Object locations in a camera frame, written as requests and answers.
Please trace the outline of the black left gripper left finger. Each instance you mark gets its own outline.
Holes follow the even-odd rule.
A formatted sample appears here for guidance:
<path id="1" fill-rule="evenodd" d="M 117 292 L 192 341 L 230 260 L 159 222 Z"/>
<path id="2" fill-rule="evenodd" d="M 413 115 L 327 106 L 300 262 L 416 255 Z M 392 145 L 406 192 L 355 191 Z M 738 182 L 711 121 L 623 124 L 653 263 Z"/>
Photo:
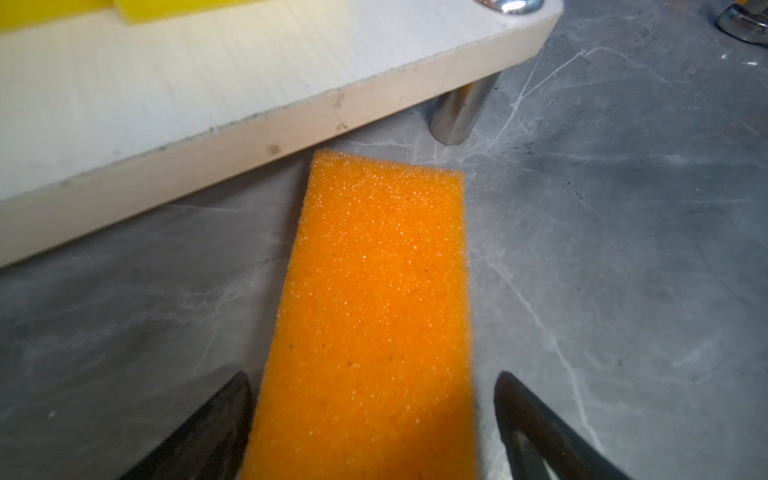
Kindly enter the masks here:
<path id="1" fill-rule="evenodd" d="M 121 478 L 235 479 L 242 465 L 253 412 L 248 376 L 238 372 Z"/>

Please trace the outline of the orange sponge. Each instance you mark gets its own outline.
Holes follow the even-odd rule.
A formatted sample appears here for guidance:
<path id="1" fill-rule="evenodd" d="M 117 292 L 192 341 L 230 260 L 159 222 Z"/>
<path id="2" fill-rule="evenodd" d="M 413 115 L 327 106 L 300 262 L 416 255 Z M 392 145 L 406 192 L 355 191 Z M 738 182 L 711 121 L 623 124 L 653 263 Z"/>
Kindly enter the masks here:
<path id="1" fill-rule="evenodd" d="M 315 153 L 245 479 L 476 479 L 465 180 Z"/>

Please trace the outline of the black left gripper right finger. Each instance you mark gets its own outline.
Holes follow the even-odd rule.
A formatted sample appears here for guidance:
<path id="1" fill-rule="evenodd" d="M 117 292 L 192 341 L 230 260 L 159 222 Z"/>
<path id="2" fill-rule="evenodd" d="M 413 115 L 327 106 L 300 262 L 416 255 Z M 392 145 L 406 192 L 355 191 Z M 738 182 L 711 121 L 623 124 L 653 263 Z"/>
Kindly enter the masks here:
<path id="1" fill-rule="evenodd" d="M 515 479 L 628 477 L 508 371 L 496 380 L 494 408 Z"/>

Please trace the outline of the yellow sponge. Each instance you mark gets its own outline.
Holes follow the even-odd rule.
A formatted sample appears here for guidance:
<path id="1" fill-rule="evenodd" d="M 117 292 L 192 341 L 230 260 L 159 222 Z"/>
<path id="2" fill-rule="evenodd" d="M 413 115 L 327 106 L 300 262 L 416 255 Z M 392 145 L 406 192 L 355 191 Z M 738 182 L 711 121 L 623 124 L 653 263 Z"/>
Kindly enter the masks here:
<path id="1" fill-rule="evenodd" d="M 115 0 L 129 23 L 145 23 L 252 3 L 253 0 Z"/>
<path id="2" fill-rule="evenodd" d="M 1 32 L 112 7 L 111 0 L 1 0 Z"/>

